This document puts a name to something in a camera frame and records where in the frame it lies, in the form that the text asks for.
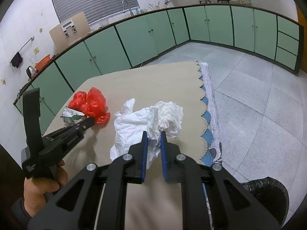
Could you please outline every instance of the finger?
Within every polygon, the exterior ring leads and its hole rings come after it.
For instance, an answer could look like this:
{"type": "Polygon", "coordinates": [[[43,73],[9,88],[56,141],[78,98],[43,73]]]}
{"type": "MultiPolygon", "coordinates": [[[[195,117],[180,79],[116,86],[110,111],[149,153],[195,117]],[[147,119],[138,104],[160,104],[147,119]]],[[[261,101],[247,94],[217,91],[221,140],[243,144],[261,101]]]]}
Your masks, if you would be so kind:
{"type": "Polygon", "coordinates": [[[62,186],[65,186],[68,181],[67,172],[62,167],[58,167],[58,181],[62,186]]]}
{"type": "Polygon", "coordinates": [[[64,165],[65,165],[64,160],[59,161],[59,163],[58,163],[57,165],[58,165],[58,166],[64,166],[64,165]]]}
{"type": "Polygon", "coordinates": [[[44,194],[59,190],[59,183],[48,178],[31,178],[27,190],[35,194],[44,194]]]}

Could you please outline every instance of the trash can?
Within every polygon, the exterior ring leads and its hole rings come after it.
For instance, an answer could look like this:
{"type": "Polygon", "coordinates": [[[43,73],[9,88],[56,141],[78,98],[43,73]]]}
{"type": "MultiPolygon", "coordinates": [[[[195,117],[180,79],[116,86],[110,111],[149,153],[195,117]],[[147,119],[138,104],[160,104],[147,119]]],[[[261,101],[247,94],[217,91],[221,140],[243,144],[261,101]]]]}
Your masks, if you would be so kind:
{"type": "Polygon", "coordinates": [[[289,194],[286,187],[269,176],[244,182],[242,185],[256,197],[282,227],[289,210],[289,194]]]}

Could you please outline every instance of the human hand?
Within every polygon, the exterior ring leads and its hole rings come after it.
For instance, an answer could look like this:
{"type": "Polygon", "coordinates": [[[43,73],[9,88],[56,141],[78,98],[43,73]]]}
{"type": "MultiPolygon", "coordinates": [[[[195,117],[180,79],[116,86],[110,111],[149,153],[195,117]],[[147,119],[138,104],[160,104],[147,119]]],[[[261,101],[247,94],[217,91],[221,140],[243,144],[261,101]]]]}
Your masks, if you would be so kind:
{"type": "Polygon", "coordinates": [[[59,189],[59,185],[67,184],[68,176],[66,171],[61,167],[65,163],[61,160],[57,164],[58,180],[51,180],[48,178],[25,178],[24,182],[24,198],[25,210],[33,217],[46,204],[44,194],[47,192],[55,192],[59,189]]]}

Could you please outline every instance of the metal screw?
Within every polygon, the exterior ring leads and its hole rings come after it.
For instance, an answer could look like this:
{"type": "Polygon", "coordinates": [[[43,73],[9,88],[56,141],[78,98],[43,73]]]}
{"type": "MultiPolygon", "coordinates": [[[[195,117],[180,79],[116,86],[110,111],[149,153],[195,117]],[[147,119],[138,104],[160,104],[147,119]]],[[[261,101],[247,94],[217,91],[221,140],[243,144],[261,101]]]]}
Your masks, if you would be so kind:
{"type": "Polygon", "coordinates": [[[125,154],[122,156],[122,159],[124,159],[125,161],[130,161],[132,159],[132,155],[131,154],[125,154]]]}
{"type": "Polygon", "coordinates": [[[176,156],[176,159],[177,159],[178,161],[184,161],[186,158],[187,158],[187,157],[186,157],[184,154],[178,154],[178,155],[176,156]]]}
{"type": "Polygon", "coordinates": [[[88,171],[93,171],[93,170],[96,169],[96,165],[95,165],[94,163],[90,163],[90,164],[88,164],[88,165],[86,166],[86,169],[87,169],[88,171]]]}
{"type": "Polygon", "coordinates": [[[222,169],[222,166],[219,163],[215,163],[215,164],[212,165],[212,168],[215,171],[220,171],[222,169]]]}

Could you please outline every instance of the wall-mounted tap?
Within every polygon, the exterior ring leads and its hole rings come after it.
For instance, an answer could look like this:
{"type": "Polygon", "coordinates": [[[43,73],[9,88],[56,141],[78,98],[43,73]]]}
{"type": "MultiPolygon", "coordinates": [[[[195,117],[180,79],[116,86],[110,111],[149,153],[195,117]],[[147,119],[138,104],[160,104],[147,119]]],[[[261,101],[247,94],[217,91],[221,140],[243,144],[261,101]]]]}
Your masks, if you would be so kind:
{"type": "Polygon", "coordinates": [[[130,8],[130,6],[129,6],[129,3],[128,3],[126,0],[122,0],[122,12],[123,12],[123,13],[126,13],[124,2],[127,3],[128,8],[129,8],[129,11],[130,11],[130,15],[133,16],[133,13],[132,13],[132,11],[131,11],[131,8],[130,8]]]}

